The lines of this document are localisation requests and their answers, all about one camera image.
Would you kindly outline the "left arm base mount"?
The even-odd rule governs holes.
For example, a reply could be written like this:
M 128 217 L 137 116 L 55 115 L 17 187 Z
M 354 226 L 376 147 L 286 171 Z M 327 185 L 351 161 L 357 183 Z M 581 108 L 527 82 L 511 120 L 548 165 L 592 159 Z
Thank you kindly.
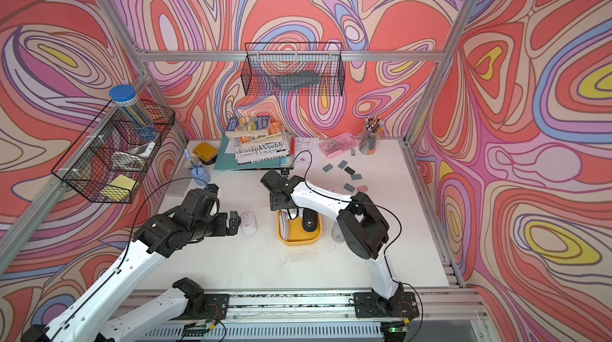
M 182 292 L 186 307 L 175 320 L 223 321 L 229 310 L 229 294 L 211 294 L 190 278 L 182 278 L 172 285 Z

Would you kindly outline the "grey computer mouse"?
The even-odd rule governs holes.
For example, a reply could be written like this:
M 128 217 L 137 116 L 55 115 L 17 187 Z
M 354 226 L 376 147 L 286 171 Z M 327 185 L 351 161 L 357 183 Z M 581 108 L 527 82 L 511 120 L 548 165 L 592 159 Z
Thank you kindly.
M 337 243 L 343 243 L 344 242 L 344 236 L 342 234 L 342 230 L 339 227 L 333 227 L 333 229 L 331 230 L 331 236 L 332 239 L 337 242 Z

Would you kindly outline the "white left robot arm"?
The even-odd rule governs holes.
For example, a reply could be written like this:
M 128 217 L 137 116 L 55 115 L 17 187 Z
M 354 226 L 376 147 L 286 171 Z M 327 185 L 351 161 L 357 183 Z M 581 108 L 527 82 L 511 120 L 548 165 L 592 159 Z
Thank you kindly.
M 132 291 L 158 266 L 185 246 L 204 238 L 237 234 L 237 212 L 219 210 L 217 189 L 190 190 L 183 202 L 148 219 L 111 267 L 87 291 L 48 324 L 34 324 L 23 341 L 136 341 L 173 319 L 221 321 L 229 297 L 206 294 L 182 278 L 163 294 L 121 317 L 114 317 Z

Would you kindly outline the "yellow storage tray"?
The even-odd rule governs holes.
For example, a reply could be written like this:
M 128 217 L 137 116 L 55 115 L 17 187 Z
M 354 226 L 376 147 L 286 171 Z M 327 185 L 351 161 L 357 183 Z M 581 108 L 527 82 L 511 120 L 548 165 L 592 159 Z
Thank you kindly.
M 315 243 L 320 238 L 320 235 L 322 234 L 322 231 L 323 231 L 322 220 L 321 220 L 320 215 L 319 215 L 318 229 L 315 232 L 308 233 L 303 230 L 303 227 L 302 227 L 302 211 L 303 210 L 299 209 L 296 211 L 296 216 L 293 219 L 291 219 L 290 217 L 291 212 L 285 211 L 289 217 L 290 235 L 289 235 L 289 240 L 287 242 L 283 241 L 281 239 L 280 229 L 279 229 L 279 213 L 281 211 L 283 210 L 280 210 L 277 212 L 277 236 L 282 241 L 282 243 L 285 243 L 286 246 L 307 246 L 307 245 L 311 245 Z

